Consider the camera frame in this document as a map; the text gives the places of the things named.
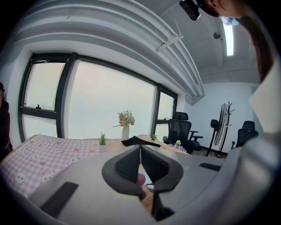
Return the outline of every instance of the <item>bottle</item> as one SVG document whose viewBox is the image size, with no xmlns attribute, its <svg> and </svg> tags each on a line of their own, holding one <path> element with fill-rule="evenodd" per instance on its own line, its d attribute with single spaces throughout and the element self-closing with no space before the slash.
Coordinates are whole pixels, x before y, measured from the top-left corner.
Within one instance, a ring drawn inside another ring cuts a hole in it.
<svg viewBox="0 0 281 225">
<path fill-rule="evenodd" d="M 175 144 L 175 148 L 176 149 L 180 149 L 180 140 L 177 140 L 177 142 Z"/>
</svg>

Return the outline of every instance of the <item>black office chair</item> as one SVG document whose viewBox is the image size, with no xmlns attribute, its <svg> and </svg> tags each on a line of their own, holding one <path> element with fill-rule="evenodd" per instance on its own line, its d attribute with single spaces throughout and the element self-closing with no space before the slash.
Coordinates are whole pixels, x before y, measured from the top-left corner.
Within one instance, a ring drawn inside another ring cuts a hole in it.
<svg viewBox="0 0 281 225">
<path fill-rule="evenodd" d="M 242 147 L 248 140 L 255 138 L 259 133 L 255 130 L 255 123 L 252 121 L 245 121 L 242 129 L 238 130 L 237 144 L 235 148 Z"/>
<path fill-rule="evenodd" d="M 166 144 L 175 144 L 177 140 L 180 140 L 181 145 L 186 149 L 187 153 L 192 153 L 194 150 L 200 151 L 202 147 L 197 141 L 202 136 L 193 136 L 194 140 L 189 140 L 188 135 L 191 129 L 191 123 L 188 120 L 186 113 L 177 112 L 174 115 L 174 119 L 168 121 L 169 136 L 163 137 L 163 141 Z"/>
<path fill-rule="evenodd" d="M 188 114 L 185 112 L 175 112 L 173 119 L 176 120 L 188 120 Z M 198 131 L 190 131 L 191 135 L 189 140 L 191 141 L 194 138 L 194 141 L 197 141 L 198 138 L 203 138 L 203 136 L 195 136 L 194 133 L 198 133 Z"/>
</svg>

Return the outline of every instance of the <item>floor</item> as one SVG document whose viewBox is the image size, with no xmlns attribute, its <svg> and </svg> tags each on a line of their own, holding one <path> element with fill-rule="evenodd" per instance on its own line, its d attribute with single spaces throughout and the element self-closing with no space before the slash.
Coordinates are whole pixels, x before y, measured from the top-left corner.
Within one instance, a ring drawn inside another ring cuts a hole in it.
<svg viewBox="0 0 281 225">
<path fill-rule="evenodd" d="M 203 149 L 201 151 L 193 151 L 192 155 L 195 155 L 195 156 L 206 156 L 207 154 L 207 150 Z M 210 152 L 208 157 L 216 157 L 216 153 L 214 152 Z"/>
</svg>

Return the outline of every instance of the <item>white vase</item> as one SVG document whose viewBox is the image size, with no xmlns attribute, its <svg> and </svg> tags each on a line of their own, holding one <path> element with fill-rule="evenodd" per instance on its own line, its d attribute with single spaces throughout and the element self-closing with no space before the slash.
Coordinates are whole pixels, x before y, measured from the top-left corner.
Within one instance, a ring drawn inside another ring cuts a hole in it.
<svg viewBox="0 0 281 225">
<path fill-rule="evenodd" d="M 130 127 L 129 126 L 126 126 L 126 125 L 123 126 L 122 141 L 129 139 L 129 131 L 130 131 Z"/>
</svg>

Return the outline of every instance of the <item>window frame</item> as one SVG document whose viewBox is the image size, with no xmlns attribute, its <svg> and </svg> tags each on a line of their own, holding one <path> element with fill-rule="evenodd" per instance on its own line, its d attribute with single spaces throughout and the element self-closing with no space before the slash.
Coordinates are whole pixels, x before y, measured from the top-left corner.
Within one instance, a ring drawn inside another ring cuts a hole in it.
<svg viewBox="0 0 281 225">
<path fill-rule="evenodd" d="M 172 91 L 170 91 L 168 88 L 162 86 L 161 84 L 158 84 L 157 85 L 157 91 L 156 91 L 155 107 L 154 107 L 153 121 L 152 121 L 150 135 L 155 134 L 157 124 L 168 124 L 169 123 L 169 120 L 159 120 L 158 119 L 161 93 L 164 93 L 164 94 L 166 94 L 166 95 L 168 95 L 168 96 L 170 96 L 174 99 L 172 118 L 175 115 L 175 112 L 177 111 L 177 94 L 173 93 Z"/>
<path fill-rule="evenodd" d="M 19 124 L 19 131 L 20 131 L 22 142 L 25 141 L 25 133 L 24 133 L 23 121 L 22 121 L 23 114 L 56 120 L 57 137 L 58 138 L 64 137 L 63 109 L 65 105 L 65 93 L 66 93 L 66 87 L 69 79 L 69 74 L 73 68 L 73 64 L 76 59 L 77 59 L 77 53 L 72 53 L 72 54 L 64 54 L 64 53 L 34 54 L 33 53 L 32 54 L 22 78 L 22 83 L 21 83 L 21 88 L 19 91 L 19 98 L 18 98 L 18 124 Z M 36 108 L 30 108 L 24 106 L 26 88 L 27 88 L 32 66 L 34 64 L 56 63 L 56 62 L 64 62 L 65 66 L 62 70 L 58 82 L 54 111 L 45 110 L 45 109 L 36 109 Z"/>
<path fill-rule="evenodd" d="M 65 112 L 66 91 L 67 91 L 68 81 L 69 81 L 69 78 L 70 78 L 70 75 L 72 72 L 73 65 L 77 59 L 79 59 L 81 61 L 85 61 L 85 62 L 103 65 L 103 66 L 106 66 L 106 67 L 109 67 L 112 69 L 116 69 L 118 71 L 126 73 L 130 76 L 134 76 L 142 81 L 145 81 L 145 82 L 157 87 L 156 95 L 153 96 L 153 98 L 155 98 L 155 99 L 154 99 L 154 106 L 152 106 L 153 117 L 152 117 L 152 124 L 151 124 L 151 135 L 155 133 L 156 124 L 168 123 L 168 120 L 158 120 L 157 119 L 158 112 L 159 112 L 159 103 L 160 103 L 161 92 L 174 98 L 173 115 L 176 112 L 177 94 L 173 93 L 168 88 L 162 86 L 160 83 L 157 83 L 126 67 L 123 67 L 123 66 L 120 66 L 120 65 L 114 64 L 112 62 L 102 60 L 102 59 L 93 58 L 93 57 L 84 56 L 84 55 L 78 55 L 75 52 L 73 52 L 72 54 L 65 54 L 65 53 L 34 54 L 33 53 L 26 66 L 26 69 L 25 69 L 25 72 L 24 72 L 24 75 L 22 78 L 22 83 L 21 83 L 21 87 L 20 87 L 20 91 L 19 91 L 19 98 L 18 98 L 18 124 L 19 124 L 19 131 L 20 131 L 20 136 L 21 136 L 22 142 L 25 141 L 24 126 L 23 126 L 23 121 L 22 121 L 23 114 L 56 120 L 57 137 L 65 138 L 64 112 Z M 48 63 L 65 62 L 65 66 L 63 68 L 61 77 L 58 82 L 54 111 L 45 110 L 45 109 L 35 109 L 35 108 L 30 108 L 30 107 L 24 106 L 25 93 L 26 93 L 26 88 L 27 88 L 31 68 L 34 64 L 46 63 L 46 62 L 48 62 Z"/>
</svg>

